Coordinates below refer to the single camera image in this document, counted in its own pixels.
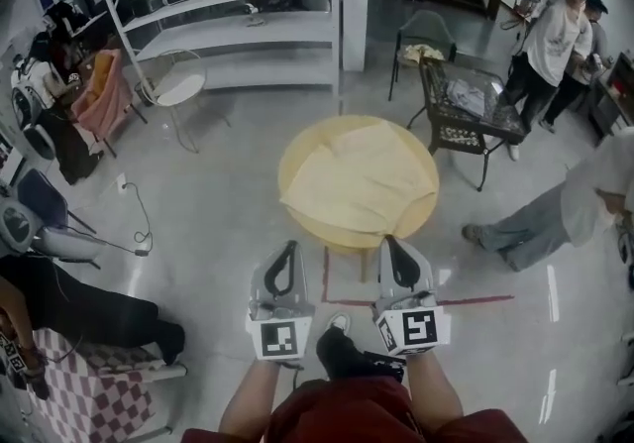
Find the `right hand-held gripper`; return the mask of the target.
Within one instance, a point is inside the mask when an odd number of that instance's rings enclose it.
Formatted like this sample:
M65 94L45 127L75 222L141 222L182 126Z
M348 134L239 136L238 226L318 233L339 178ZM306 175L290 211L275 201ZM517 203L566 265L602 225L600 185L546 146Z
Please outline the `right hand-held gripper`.
M389 356L417 355L450 343L452 317L438 304L431 266L416 248L385 237L378 280L372 319Z

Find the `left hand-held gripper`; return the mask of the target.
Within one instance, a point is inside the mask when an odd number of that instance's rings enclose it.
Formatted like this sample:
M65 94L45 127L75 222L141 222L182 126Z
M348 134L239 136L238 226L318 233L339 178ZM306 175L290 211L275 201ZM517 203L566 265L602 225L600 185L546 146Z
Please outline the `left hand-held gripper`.
M308 300L302 250L289 240L252 276L246 330L261 361L303 358L315 314Z

